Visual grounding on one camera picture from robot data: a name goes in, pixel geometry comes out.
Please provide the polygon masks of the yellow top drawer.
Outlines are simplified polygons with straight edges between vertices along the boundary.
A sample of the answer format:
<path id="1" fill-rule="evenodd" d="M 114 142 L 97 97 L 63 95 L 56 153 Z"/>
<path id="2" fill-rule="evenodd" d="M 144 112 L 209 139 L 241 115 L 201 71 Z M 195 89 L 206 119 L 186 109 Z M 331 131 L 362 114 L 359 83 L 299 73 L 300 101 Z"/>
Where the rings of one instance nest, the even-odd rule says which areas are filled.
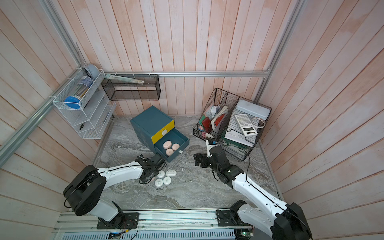
<path id="1" fill-rule="evenodd" d="M 156 124 L 153 124 L 153 127 L 155 127 L 155 132 L 151 136 L 151 140 L 152 143 L 155 144 L 175 127 L 175 121 L 171 120 L 166 124 L 158 121 Z"/>

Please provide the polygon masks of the pink round earphone case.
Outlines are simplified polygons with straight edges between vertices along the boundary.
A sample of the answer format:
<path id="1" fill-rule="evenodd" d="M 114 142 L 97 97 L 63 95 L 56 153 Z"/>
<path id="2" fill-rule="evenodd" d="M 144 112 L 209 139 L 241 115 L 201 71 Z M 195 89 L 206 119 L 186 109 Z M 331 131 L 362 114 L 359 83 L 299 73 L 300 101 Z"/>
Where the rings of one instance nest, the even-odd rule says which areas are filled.
<path id="1" fill-rule="evenodd" d="M 179 144 L 173 144 L 173 145 L 172 145 L 172 149 L 173 149 L 174 151 L 177 151 L 177 150 L 179 149 L 179 147 L 180 147 Z"/>
<path id="2" fill-rule="evenodd" d="M 165 149 L 165 150 L 167 150 L 167 149 L 170 149 L 170 148 L 172 148 L 172 142 L 171 141 L 166 141 L 166 142 L 164 142 L 164 144 L 163 144 L 163 148 Z"/>
<path id="3" fill-rule="evenodd" d="M 174 153 L 174 150 L 172 148 L 169 148 L 166 150 L 166 155 L 171 156 Z"/>

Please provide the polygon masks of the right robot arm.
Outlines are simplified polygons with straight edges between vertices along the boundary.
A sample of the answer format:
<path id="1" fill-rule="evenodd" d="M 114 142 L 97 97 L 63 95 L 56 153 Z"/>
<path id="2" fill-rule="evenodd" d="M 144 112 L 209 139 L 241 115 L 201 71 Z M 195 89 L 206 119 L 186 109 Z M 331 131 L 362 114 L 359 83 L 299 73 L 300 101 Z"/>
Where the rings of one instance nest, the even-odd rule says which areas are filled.
<path id="1" fill-rule="evenodd" d="M 256 184 L 248 173 L 229 162 L 221 147 L 208 146 L 207 153 L 194 154 L 195 165 L 210 168 L 216 180 L 248 198 L 256 207 L 237 201 L 230 208 L 234 224 L 241 221 L 264 232 L 273 240 L 311 240 L 313 238 L 302 208 L 274 197 Z"/>

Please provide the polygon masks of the white oval earphone case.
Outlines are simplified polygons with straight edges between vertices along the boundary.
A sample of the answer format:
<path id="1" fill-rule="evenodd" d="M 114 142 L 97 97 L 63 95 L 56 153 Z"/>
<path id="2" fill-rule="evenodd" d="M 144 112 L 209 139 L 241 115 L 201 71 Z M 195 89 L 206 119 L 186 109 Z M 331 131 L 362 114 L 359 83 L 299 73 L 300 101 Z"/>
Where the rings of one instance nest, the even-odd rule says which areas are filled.
<path id="1" fill-rule="evenodd" d="M 177 171 L 176 170 L 168 170 L 166 171 L 166 176 L 167 177 L 175 177 L 177 175 Z"/>

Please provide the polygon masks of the teal drawer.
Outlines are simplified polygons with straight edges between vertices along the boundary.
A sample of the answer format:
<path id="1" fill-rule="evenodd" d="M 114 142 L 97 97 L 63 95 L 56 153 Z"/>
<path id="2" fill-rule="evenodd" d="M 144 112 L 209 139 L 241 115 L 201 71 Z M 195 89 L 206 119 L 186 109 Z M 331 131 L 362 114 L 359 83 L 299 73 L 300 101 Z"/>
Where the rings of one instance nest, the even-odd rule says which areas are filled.
<path id="1" fill-rule="evenodd" d="M 171 156 L 166 155 L 166 150 L 163 148 L 163 144 L 166 141 L 171 141 L 172 144 L 179 144 L 180 147 L 177 151 Z M 168 163 L 173 161 L 176 157 L 183 153 L 184 149 L 189 145 L 190 139 L 183 135 L 177 129 L 172 129 L 167 133 L 163 138 L 161 138 L 157 143 L 154 144 L 156 153 L 161 155 Z"/>

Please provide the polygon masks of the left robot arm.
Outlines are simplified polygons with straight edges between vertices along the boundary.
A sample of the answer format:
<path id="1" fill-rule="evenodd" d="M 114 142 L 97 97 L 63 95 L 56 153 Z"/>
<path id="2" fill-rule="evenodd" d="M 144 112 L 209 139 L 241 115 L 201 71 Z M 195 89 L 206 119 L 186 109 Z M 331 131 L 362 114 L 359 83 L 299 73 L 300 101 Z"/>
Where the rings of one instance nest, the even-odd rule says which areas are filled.
<path id="1" fill-rule="evenodd" d="M 165 166 L 166 161 L 158 154 L 151 158 L 139 155 L 131 163 L 111 168 L 86 166 L 64 189 L 64 207 L 72 209 L 77 216 L 91 214 L 98 217 L 101 228 L 135 226 L 118 204 L 102 200 L 101 195 L 105 189 L 128 180 L 147 184 Z"/>

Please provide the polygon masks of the white round earphone case top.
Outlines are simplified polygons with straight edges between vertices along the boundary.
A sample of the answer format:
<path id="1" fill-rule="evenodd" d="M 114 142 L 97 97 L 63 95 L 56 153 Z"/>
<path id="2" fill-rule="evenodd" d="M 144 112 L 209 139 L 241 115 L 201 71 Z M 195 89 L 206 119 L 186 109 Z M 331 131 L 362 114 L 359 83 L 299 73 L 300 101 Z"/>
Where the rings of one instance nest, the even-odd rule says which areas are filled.
<path id="1" fill-rule="evenodd" d="M 161 170 L 161 171 L 159 171 L 157 177 L 160 178 L 160 179 L 162 179 L 162 178 L 165 177 L 165 175 L 166 175 L 166 173 L 165 173 L 163 170 Z"/>

